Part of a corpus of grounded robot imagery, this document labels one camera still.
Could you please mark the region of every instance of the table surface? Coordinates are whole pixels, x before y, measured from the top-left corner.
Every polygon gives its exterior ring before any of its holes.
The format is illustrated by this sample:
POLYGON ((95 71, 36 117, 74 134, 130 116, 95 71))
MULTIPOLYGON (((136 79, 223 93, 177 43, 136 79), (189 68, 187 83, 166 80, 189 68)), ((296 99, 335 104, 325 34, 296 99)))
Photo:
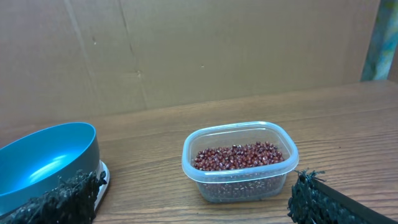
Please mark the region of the table surface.
MULTIPOLYGON (((212 101, 83 119, 98 130, 110 169, 108 194, 95 223, 292 223, 291 186, 260 202, 212 204, 181 168, 185 138, 219 124, 270 121, 300 154, 298 170, 325 170, 326 184, 398 220, 398 85, 366 82, 279 95, 212 101)), ((4 145, 51 124, 1 130, 4 145)))

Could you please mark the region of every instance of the clear plastic container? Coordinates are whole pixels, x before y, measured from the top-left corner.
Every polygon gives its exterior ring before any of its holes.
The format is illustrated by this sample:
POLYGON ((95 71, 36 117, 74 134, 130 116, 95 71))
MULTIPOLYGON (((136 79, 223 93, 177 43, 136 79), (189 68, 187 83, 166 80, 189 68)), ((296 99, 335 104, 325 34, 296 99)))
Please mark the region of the clear plastic container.
POLYGON ((241 202, 261 200, 277 195, 286 180, 286 173, 299 163, 299 152, 290 136, 278 125, 246 122, 204 128, 185 140, 182 169, 197 183, 200 193, 209 202, 241 202), (269 141, 278 147, 284 162, 245 169, 202 171, 193 167, 199 151, 208 147, 252 144, 269 141))

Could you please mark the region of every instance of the blue container rim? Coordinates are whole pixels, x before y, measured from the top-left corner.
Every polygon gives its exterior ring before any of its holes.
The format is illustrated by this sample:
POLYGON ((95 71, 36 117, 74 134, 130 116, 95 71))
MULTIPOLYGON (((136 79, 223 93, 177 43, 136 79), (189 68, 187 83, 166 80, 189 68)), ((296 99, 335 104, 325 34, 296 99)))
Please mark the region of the blue container rim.
POLYGON ((182 169, 184 173, 196 182, 201 183, 230 183, 230 182, 241 182, 256 179, 263 179, 274 177, 277 175, 286 174, 294 170, 299 163, 299 152, 296 145, 294 144, 292 138, 283 130, 280 126, 267 122, 267 121, 251 121, 244 123, 234 123, 226 124, 221 126, 213 126, 209 128, 199 129, 191 133, 184 142, 183 152, 182 152, 182 169), (221 133, 222 130, 231 128, 267 128, 271 129, 284 139, 284 141, 290 147, 290 157, 284 162, 277 164, 271 164, 260 167, 251 167, 246 169, 235 169, 235 170, 222 170, 222 171, 202 171, 197 170, 191 165, 191 159, 188 158, 188 153, 190 150, 190 143, 197 137, 209 133, 221 133))
MULTIPOLYGON (((47 128, 44 128, 44 129, 35 131, 35 132, 33 132, 33 133, 30 133, 30 134, 28 134, 28 135, 26 135, 26 136, 24 136, 24 137, 22 137, 22 138, 20 138, 20 139, 18 139, 18 140, 13 141, 12 143, 10 143, 10 144, 8 144, 8 145, 2 147, 2 148, 0 149, 0 152, 1 152, 2 150, 5 150, 7 147, 9 147, 9 146, 15 144, 16 142, 19 142, 19 141, 21 141, 21 140, 23 140, 23 139, 32 137, 32 136, 35 135, 35 134, 41 133, 41 132, 43 132, 43 131, 47 131, 47 130, 52 129, 52 128, 58 128, 58 127, 60 127, 60 126, 66 126, 66 125, 71 125, 71 124, 83 124, 83 125, 87 125, 87 126, 89 126, 89 127, 91 127, 91 128, 93 129, 93 137, 91 138, 90 143, 87 144, 87 146, 84 148, 84 150, 82 150, 81 153, 80 153, 78 156, 76 156, 76 158, 74 158, 74 160, 71 161, 71 163, 72 163, 72 162, 74 162, 76 159, 78 159, 78 158, 79 158, 79 157, 80 157, 80 156, 93 144, 93 141, 95 140, 95 137, 96 137, 96 129, 95 129, 95 127, 94 127, 92 124, 90 124, 90 123, 79 122, 79 121, 77 121, 77 122, 63 123, 63 124, 58 124, 58 125, 55 125, 55 126, 47 127, 47 128)), ((53 173, 52 175, 49 175, 49 177, 50 177, 50 176, 53 176, 53 175, 55 175, 55 174, 57 174, 57 173, 60 172, 62 169, 64 169, 66 166, 67 166, 67 165, 63 166, 62 168, 59 168, 58 171, 56 171, 56 172, 53 173)), ((38 183, 38 182, 41 182, 41 181, 43 181, 43 180, 44 180, 44 179, 39 180, 39 181, 37 181, 37 182, 34 182, 34 183, 31 184, 31 185, 34 185, 34 184, 36 184, 36 183, 38 183)), ((6 192, 6 193, 4 193, 4 194, 0 194, 0 197, 3 197, 3 196, 6 196, 6 195, 9 195, 9 194, 16 193, 16 192, 18 192, 18 191, 20 191, 20 190, 24 190, 24 189, 30 187, 31 185, 26 186, 26 187, 23 187, 23 188, 21 188, 21 189, 17 189, 17 190, 13 190, 13 191, 10 191, 10 192, 6 192)))

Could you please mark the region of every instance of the patterned fabric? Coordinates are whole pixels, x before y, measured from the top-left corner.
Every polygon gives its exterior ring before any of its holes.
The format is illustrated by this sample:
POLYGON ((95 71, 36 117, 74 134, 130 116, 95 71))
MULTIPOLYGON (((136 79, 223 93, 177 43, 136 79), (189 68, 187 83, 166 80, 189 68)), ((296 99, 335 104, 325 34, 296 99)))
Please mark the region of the patterned fabric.
POLYGON ((381 0, 362 81, 387 79, 398 41, 398 0, 381 0))

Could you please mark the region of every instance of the pile of red beans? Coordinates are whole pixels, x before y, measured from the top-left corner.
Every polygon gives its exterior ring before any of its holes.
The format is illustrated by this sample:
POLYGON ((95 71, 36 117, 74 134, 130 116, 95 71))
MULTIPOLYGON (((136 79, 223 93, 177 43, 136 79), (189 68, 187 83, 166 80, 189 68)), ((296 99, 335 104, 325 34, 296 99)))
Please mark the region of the pile of red beans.
MULTIPOLYGON (((278 147, 268 141, 245 146, 208 148, 198 152, 193 166, 203 171, 233 170, 265 166, 285 161, 278 147)), ((225 184, 198 183, 203 196, 211 202, 235 202, 242 200, 261 200, 281 191, 286 175, 231 182, 225 184)))
POLYGON ((266 141, 245 146, 208 148, 199 151, 194 168, 204 171, 233 170, 285 161, 278 147, 266 141))

